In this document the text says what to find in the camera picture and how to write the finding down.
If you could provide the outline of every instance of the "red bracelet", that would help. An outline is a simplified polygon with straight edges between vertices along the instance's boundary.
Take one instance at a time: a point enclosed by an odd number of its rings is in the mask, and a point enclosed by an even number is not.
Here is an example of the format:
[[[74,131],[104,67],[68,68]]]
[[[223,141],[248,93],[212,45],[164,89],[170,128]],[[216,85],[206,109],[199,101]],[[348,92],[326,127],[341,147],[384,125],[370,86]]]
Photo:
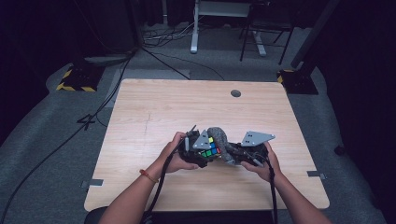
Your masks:
[[[145,175],[145,176],[146,176],[148,179],[150,179],[152,182],[158,183],[158,180],[152,178],[145,170],[140,169],[139,172],[140,172],[141,175]]]

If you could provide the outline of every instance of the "chair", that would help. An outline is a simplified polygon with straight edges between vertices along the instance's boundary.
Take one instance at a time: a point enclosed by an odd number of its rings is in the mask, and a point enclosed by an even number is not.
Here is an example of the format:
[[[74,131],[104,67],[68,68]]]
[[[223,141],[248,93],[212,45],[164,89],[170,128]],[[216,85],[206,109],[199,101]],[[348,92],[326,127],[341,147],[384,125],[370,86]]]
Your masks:
[[[274,40],[273,44],[254,43],[256,45],[265,45],[273,47],[283,47],[282,56],[280,57],[279,64],[282,64],[283,57],[285,56],[286,49],[288,48],[291,35],[294,30],[294,25],[291,22],[290,10],[287,3],[281,0],[267,0],[267,1],[254,1],[250,4],[249,13],[247,15],[247,24],[242,29],[239,38],[244,34],[244,44],[242,47],[241,57],[242,62],[245,52],[245,46],[248,39],[249,31],[265,32],[279,34]],[[289,32],[288,40],[285,45],[276,45],[276,41],[284,32]]]

